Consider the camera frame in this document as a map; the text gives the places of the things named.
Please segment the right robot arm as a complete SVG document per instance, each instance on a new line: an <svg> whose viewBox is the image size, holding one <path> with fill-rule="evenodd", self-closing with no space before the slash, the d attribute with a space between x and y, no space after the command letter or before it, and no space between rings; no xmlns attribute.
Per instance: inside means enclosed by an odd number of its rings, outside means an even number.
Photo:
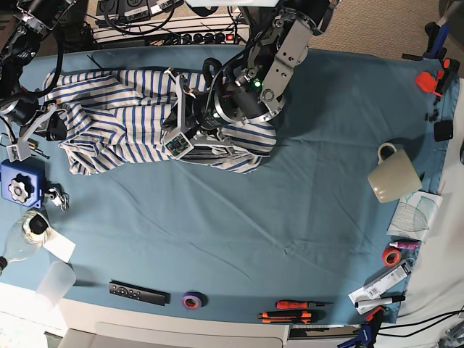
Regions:
<svg viewBox="0 0 464 348"><path fill-rule="evenodd" d="M1 12L12 17L1 31L1 121L9 140L16 144L12 123L24 133L32 125L41 125L40 116L54 115L55 104L39 100L49 94L61 75L65 39L59 24L74 1L2 1ZM20 83L24 66L37 55L42 41L53 35L57 44L57 63L52 78L40 91L29 91Z"/></svg>

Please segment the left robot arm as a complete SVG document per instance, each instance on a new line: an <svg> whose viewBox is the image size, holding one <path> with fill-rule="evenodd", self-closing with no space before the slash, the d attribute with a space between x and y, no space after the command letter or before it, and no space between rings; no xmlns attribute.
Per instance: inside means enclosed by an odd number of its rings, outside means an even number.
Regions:
<svg viewBox="0 0 464 348"><path fill-rule="evenodd" d="M186 106L188 124L213 131L230 123L272 120L284 108L284 91L309 41L326 31L337 1L278 1L274 7L240 7L249 26L241 52L225 64L209 58L207 89Z"/></svg>

